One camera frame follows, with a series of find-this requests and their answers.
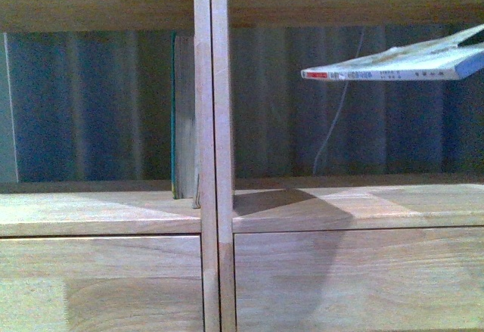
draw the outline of wooden drawer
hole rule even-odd
[[[200,238],[0,240],[0,330],[203,330]]]
[[[484,229],[236,234],[245,331],[484,330]]]

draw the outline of wire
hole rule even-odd
[[[359,57],[361,52],[361,47],[363,47],[363,39],[365,38],[365,27],[361,28],[361,35],[360,35],[360,42],[358,44],[358,48],[356,50],[355,58]],[[331,138],[331,134],[333,133],[334,127],[338,123],[338,119],[341,115],[341,110],[343,109],[343,105],[345,104],[346,93],[348,92],[349,81],[345,82],[343,93],[341,94],[340,105],[338,106],[338,110],[334,116],[333,122],[331,123],[330,129],[327,131],[327,135],[323,144],[320,146],[318,153],[316,154],[315,162],[312,165],[312,175],[317,175],[318,173],[318,164],[320,162],[321,155],[323,154],[324,149],[327,147],[327,144]]]

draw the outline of shelf compartment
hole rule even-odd
[[[0,237],[200,233],[192,200],[169,182],[0,185]]]
[[[234,233],[484,225],[484,177],[239,180]]]

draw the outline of curtain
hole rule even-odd
[[[365,29],[361,56],[470,26]],[[354,58],[361,27],[236,29],[237,175],[311,175],[344,84],[300,70]],[[484,71],[454,82],[351,82],[318,175],[484,171]]]
[[[360,55],[467,27],[368,27]],[[361,30],[233,30],[237,177],[312,174],[344,84],[299,72],[353,58]],[[20,181],[170,177],[169,32],[15,33],[7,49]],[[483,172],[483,86],[351,82],[317,174]]]
[[[7,35],[21,182],[170,177],[169,32]]]

